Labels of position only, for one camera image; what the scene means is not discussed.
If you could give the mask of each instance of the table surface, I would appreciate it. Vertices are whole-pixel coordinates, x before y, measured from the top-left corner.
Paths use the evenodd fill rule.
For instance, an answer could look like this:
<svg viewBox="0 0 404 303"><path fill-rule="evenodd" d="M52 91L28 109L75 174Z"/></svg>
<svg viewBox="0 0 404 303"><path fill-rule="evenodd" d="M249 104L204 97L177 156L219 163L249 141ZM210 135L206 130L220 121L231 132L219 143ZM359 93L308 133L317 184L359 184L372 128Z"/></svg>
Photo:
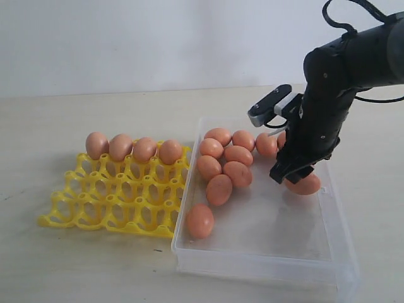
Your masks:
<svg viewBox="0 0 404 303"><path fill-rule="evenodd" d="M274 288L176 273L165 239L36 224L88 133L191 145L200 117L243 116L271 89L0 99L0 302L275 302ZM404 300L403 116L404 102L356 101L330 161L362 274L356 302Z"/></svg>

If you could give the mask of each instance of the brown egg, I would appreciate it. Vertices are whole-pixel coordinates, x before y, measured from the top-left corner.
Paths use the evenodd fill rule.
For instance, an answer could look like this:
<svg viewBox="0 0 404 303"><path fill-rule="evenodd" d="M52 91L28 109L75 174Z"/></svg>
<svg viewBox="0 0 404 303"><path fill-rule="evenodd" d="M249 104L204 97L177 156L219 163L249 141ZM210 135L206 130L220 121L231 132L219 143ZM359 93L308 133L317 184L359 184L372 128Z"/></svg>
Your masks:
<svg viewBox="0 0 404 303"><path fill-rule="evenodd" d="M217 175L206 187L206 198L209 204L220 206L225 204L233 191L232 180L227 175Z"/></svg>
<svg viewBox="0 0 404 303"><path fill-rule="evenodd" d="M243 146L250 152L254 150L255 140L251 133L248 131L236 131L232 137L233 145Z"/></svg>
<svg viewBox="0 0 404 303"><path fill-rule="evenodd" d="M204 139L201 144L199 144L199 152L201 155L208 155L219 159L223 155L223 151L224 148L220 142L212 138Z"/></svg>
<svg viewBox="0 0 404 303"><path fill-rule="evenodd" d="M240 162L227 162L223 166L223 172L230 177L235 187L248 187L253 181L249 168Z"/></svg>
<svg viewBox="0 0 404 303"><path fill-rule="evenodd" d="M181 159L182 146L177 140L167 140L160 146L158 156L164 164L172 165Z"/></svg>
<svg viewBox="0 0 404 303"><path fill-rule="evenodd" d="M286 142L286 131L282 131L279 134L277 142L278 142L278 148L279 148L279 150L281 150Z"/></svg>
<svg viewBox="0 0 404 303"><path fill-rule="evenodd" d="M222 173L222 166L212 156L200 156L196 161L196 166L204 180L209 181L213 177Z"/></svg>
<svg viewBox="0 0 404 303"><path fill-rule="evenodd" d="M205 204L198 203L187 213L186 226L194 238L207 238L211 234L214 224L213 213Z"/></svg>
<svg viewBox="0 0 404 303"><path fill-rule="evenodd" d="M157 143L150 137L141 138L133 146L133 157L135 160L145 163L156 154Z"/></svg>
<svg viewBox="0 0 404 303"><path fill-rule="evenodd" d="M278 143L276 142L276 137L268 136L267 133L259 134L255 141L255 145L260 155L276 158L276 154L278 153Z"/></svg>
<svg viewBox="0 0 404 303"><path fill-rule="evenodd" d="M225 128L213 128L205 134L204 139L212 138L225 147L232 141L232 133Z"/></svg>
<svg viewBox="0 0 404 303"><path fill-rule="evenodd" d="M123 161L132 152L132 138L127 134L118 134L109 143L109 155L113 161Z"/></svg>
<svg viewBox="0 0 404 303"><path fill-rule="evenodd" d="M253 155L247 148L237 145L225 148L225 158L228 162L237 161L247 166L251 166L254 161Z"/></svg>
<svg viewBox="0 0 404 303"><path fill-rule="evenodd" d="M284 180L286 187L295 194L308 196L320 190L321 181L314 173L309 174L306 178L293 184L289 180Z"/></svg>
<svg viewBox="0 0 404 303"><path fill-rule="evenodd" d="M88 135L86 139L86 151L93 160L98 160L103 153L109 152L107 137L98 131Z"/></svg>

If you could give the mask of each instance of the transparent storage box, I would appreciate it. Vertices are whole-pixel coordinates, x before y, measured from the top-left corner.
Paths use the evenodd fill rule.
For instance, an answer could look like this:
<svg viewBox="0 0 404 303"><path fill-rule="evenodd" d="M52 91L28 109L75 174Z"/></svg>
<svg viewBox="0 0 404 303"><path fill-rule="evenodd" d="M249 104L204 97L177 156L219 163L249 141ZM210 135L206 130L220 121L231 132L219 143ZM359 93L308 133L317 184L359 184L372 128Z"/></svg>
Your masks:
<svg viewBox="0 0 404 303"><path fill-rule="evenodd" d="M198 146L212 128L246 129L254 136L271 131L255 128L248 117L200 120L172 241L178 271L250 283L277 280L291 285L324 285L335 290L330 302L351 302L359 270L326 161L315 168L322 182L320 191L298 196L270 179L275 162L254 151L252 184L235 189L223 206L211 208L215 227L207 239L191 238L184 224L186 213L196 203L208 204L206 182L196 168Z"/></svg>

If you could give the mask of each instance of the robotic arm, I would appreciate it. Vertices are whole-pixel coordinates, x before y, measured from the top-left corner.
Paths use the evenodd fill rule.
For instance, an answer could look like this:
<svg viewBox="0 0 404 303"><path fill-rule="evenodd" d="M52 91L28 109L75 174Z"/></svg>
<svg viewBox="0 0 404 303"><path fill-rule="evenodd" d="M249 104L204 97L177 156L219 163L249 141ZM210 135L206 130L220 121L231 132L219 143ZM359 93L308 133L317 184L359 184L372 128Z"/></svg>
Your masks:
<svg viewBox="0 0 404 303"><path fill-rule="evenodd" d="M324 19L347 32L341 38L315 48L304 59L307 86L304 94L281 85L248 111L252 124L265 125L276 116L287 120L286 143L278 152L270 177L281 184L284 178L297 183L313 171L313 165L329 160L340 143L340 130L355 98L388 103L404 100L369 100L356 94L379 86L404 84L404 13L383 15L366 0L349 0L363 6L379 27L358 33L351 25Z"/></svg>

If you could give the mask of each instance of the yellow egg tray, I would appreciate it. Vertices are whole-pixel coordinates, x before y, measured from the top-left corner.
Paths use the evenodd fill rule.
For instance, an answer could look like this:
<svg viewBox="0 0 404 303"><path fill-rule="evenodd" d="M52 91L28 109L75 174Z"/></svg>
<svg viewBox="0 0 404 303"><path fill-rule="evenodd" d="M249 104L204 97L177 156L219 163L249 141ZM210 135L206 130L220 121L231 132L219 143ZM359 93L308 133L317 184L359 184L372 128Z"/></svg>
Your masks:
<svg viewBox="0 0 404 303"><path fill-rule="evenodd" d="M114 162L109 154L92 160L80 153L75 170L64 175L64 190L52 193L51 211L38 217L37 223L172 238L190 151L183 146L182 157L173 165L165 165L158 157L139 163L128 155Z"/></svg>

